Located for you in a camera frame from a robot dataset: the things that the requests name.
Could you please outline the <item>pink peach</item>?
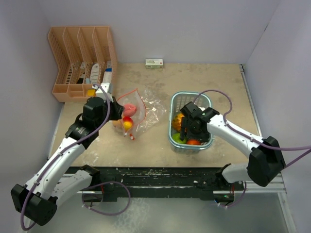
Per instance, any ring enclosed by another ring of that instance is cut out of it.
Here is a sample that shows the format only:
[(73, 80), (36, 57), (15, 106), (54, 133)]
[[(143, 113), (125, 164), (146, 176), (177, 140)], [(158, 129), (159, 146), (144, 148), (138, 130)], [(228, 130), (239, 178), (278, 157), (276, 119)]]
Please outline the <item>pink peach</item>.
[(137, 112), (137, 107), (135, 104), (127, 103), (124, 105), (123, 116), (124, 117), (132, 117)]

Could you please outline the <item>yellow peach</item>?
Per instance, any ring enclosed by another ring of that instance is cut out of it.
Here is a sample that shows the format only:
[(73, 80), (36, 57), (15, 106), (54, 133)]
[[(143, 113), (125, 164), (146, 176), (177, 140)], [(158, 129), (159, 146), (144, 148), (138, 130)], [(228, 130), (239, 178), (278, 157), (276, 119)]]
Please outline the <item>yellow peach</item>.
[(112, 121), (112, 126), (116, 129), (116, 130), (123, 130), (123, 125), (122, 122), (120, 120), (115, 120)]

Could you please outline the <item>clear orange-zip bag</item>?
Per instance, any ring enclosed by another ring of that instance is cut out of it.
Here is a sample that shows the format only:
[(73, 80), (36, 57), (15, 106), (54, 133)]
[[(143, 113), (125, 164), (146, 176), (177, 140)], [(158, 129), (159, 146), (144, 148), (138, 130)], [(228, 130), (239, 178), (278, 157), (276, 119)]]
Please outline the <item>clear orange-zip bag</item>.
[(127, 90), (117, 98), (117, 102), (124, 107), (121, 120), (112, 121), (114, 130), (130, 140), (135, 140), (138, 128), (146, 118), (146, 106), (138, 89)]

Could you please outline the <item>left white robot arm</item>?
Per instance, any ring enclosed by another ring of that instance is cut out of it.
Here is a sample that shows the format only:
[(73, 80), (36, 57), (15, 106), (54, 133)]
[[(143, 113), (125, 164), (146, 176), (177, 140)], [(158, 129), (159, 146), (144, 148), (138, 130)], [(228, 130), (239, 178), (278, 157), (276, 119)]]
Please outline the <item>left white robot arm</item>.
[(115, 98), (89, 98), (52, 157), (25, 185), (16, 184), (12, 188), (11, 197), (20, 212), (24, 231), (36, 224), (47, 224), (57, 208), (76, 192), (99, 187), (100, 172), (89, 165), (82, 166), (64, 182), (60, 179), (99, 136), (99, 130), (110, 120), (120, 120), (123, 111), (124, 107)]

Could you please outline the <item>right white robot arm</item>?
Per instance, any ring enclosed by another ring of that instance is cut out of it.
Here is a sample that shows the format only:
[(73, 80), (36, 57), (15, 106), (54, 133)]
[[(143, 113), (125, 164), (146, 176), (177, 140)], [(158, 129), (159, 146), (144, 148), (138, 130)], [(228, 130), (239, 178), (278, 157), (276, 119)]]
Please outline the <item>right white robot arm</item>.
[(225, 120), (215, 109), (201, 110), (192, 101), (181, 108), (180, 137), (207, 142), (217, 136), (238, 149), (248, 159), (244, 164), (227, 164), (216, 172), (216, 184), (227, 190), (235, 182), (253, 181), (266, 187), (285, 167), (279, 143), (274, 137), (262, 138)]

